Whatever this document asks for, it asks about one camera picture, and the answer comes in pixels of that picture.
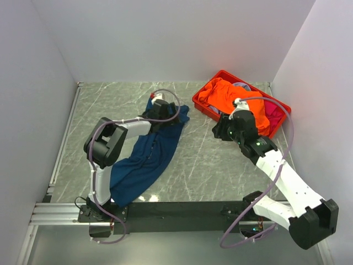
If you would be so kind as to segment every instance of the red basket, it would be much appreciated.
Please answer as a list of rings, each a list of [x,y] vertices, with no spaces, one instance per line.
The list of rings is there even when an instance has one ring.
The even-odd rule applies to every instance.
[[[243,80],[239,79],[238,77],[233,76],[232,74],[228,73],[225,70],[220,70],[218,73],[216,73],[215,76],[212,77],[212,79],[215,79],[217,77],[221,77],[222,79],[230,82],[230,83],[236,83],[236,82],[243,82],[245,84],[248,84],[246,82],[244,82]],[[261,90],[258,90],[256,87],[252,86],[251,84],[248,84],[249,87],[252,89],[252,91],[258,91],[262,94],[263,97],[266,98],[271,98],[275,101],[277,101],[278,103],[280,103],[285,109],[286,111],[288,111],[289,113],[292,111],[292,109],[287,106],[286,104],[280,102],[279,100],[271,97],[270,95],[262,92]],[[195,103],[195,108],[198,109],[200,112],[206,114],[208,117],[210,117],[211,119],[218,121],[220,119],[220,115],[215,113],[212,109],[208,108],[207,106],[203,105],[199,100],[199,94],[200,92],[204,91],[205,85],[192,97],[192,101]],[[278,131],[278,129],[281,127],[282,123],[285,121],[286,119],[286,115],[283,113],[283,117],[281,118],[281,120],[279,121],[279,123],[276,125],[276,127],[273,129],[273,131],[270,132],[269,137],[272,138],[274,137],[274,135],[276,134],[276,132]]]

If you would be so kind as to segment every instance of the floor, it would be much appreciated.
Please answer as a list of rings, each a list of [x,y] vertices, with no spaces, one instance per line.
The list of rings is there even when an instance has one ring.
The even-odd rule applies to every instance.
[[[269,178],[256,168],[233,142],[215,139],[211,129],[216,122],[194,108],[192,96],[206,83],[201,82],[114,82],[84,83],[80,87],[62,160],[57,169],[51,202],[72,203],[77,196],[87,196],[90,169],[83,144],[98,120],[128,119],[142,114],[151,92],[166,88],[175,92],[182,104],[190,107],[190,121],[184,126],[177,150],[164,173],[147,189],[138,202],[185,202],[242,200],[256,190],[264,190]],[[271,94],[269,83],[252,83]],[[135,139],[124,143],[119,159],[129,157]],[[287,146],[282,130],[274,142]],[[270,196],[284,200],[274,188]]]

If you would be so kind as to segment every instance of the pink cloth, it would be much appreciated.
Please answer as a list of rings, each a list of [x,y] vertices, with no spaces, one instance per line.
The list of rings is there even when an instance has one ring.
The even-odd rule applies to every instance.
[[[270,132],[273,132],[277,124],[285,115],[282,110],[274,103],[264,100],[266,117],[270,121]]]

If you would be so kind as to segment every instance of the orange shirt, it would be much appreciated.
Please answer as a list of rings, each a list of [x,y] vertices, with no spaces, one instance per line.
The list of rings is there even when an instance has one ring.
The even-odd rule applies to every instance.
[[[214,106],[221,112],[230,114],[236,98],[262,97],[260,92],[246,91],[243,87],[235,87],[222,78],[215,78],[205,86],[206,90],[200,92],[199,101],[207,107]],[[262,99],[247,101],[250,111],[255,116],[256,127],[260,135],[270,135],[270,122],[265,114],[265,104]]]

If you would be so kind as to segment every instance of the blue cloth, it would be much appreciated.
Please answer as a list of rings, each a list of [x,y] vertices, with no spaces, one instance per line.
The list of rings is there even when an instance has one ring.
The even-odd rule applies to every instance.
[[[146,110],[152,108],[149,99]],[[180,123],[164,127],[157,132],[140,136],[133,147],[131,156],[115,163],[110,175],[110,193],[120,206],[131,203],[140,196],[167,168],[177,148],[189,107],[180,108]]]

